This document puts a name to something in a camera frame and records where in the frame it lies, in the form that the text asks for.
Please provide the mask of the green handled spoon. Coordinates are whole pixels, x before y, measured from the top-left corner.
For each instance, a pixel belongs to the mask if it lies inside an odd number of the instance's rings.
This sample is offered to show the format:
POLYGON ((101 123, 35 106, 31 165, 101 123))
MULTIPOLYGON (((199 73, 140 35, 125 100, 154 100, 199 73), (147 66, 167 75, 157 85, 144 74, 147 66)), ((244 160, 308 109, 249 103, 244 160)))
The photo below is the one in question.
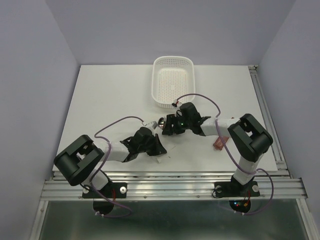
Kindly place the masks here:
POLYGON ((167 122, 167 119, 165 117, 161 117, 159 118, 157 125, 161 130, 163 130, 166 126, 166 122, 167 122))

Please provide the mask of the white paper napkin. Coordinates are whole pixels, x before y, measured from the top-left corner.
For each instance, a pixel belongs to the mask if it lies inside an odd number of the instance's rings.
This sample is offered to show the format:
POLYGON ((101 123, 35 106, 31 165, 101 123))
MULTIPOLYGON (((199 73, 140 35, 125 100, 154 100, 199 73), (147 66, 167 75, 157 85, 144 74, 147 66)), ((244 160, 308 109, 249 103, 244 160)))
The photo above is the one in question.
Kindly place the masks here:
POLYGON ((170 159, 170 158, 171 158, 171 157, 170 157, 170 152, 171 152, 175 147, 176 147, 176 145, 175 145, 174 143, 167 143, 167 144, 165 144, 165 145, 164 145, 164 148, 165 148, 166 152, 165 152, 165 153, 161 153, 160 155, 153 156, 152 159, 153 159, 156 163, 158 163, 158 164, 162 163, 162 162, 165 161, 165 160, 170 159))

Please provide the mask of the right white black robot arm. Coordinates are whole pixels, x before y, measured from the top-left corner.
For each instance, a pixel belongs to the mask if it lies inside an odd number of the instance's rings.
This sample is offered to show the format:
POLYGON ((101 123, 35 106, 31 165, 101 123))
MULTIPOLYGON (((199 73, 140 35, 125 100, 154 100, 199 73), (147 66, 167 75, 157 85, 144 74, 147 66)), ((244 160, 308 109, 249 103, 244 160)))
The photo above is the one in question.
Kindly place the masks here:
POLYGON ((252 189, 254 175, 260 159, 273 144, 273 138, 253 115, 246 113, 229 119, 201 116, 195 105, 187 102, 175 113, 160 118, 158 126, 165 136, 190 130, 202 137, 218 136, 223 145, 225 138, 232 139, 240 155, 239 161, 234 162, 236 171, 230 181, 215 183, 213 195, 216 198, 244 197, 248 193, 259 196, 260 193, 252 189))

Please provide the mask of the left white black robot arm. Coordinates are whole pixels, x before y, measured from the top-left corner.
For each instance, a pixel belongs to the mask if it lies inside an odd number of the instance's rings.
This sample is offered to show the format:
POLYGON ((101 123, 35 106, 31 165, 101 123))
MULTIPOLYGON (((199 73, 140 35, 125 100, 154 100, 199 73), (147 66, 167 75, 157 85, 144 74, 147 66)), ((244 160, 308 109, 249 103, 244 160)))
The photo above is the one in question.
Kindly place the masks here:
POLYGON ((113 143, 107 141, 104 147, 98 147, 88 135, 81 135, 60 152, 53 163, 71 186, 81 185, 92 198, 98 195, 116 198, 117 194, 124 198, 126 192, 121 188, 127 185, 113 183, 98 164, 107 161, 128 163, 139 154, 154 157, 166 153, 159 135, 151 127, 143 126, 133 136, 113 143))

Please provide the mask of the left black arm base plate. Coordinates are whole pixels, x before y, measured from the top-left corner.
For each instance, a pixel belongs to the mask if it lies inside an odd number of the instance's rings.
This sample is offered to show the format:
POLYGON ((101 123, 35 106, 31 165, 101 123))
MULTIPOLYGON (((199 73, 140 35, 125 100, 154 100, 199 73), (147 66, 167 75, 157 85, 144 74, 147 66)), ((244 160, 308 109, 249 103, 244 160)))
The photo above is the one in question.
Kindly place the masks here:
POLYGON ((91 186, 84 185, 82 189, 82 199, 92 200, 92 208, 97 216, 104 218, 118 218, 110 213, 115 206, 119 207, 116 200, 125 199, 127 197, 127 183, 113 182, 108 183, 102 189, 95 191, 91 186))

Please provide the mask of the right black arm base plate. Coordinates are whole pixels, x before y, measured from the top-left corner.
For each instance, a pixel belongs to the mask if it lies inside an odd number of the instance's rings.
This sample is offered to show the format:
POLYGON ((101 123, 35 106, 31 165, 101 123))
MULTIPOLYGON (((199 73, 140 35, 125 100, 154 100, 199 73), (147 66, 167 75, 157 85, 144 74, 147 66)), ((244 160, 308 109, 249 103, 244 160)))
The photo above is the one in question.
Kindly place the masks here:
POLYGON ((235 181, 220 181, 214 184, 212 197, 229 198, 229 205, 235 212, 247 214, 251 209, 251 198, 259 197, 260 190, 256 181, 241 185, 235 181))

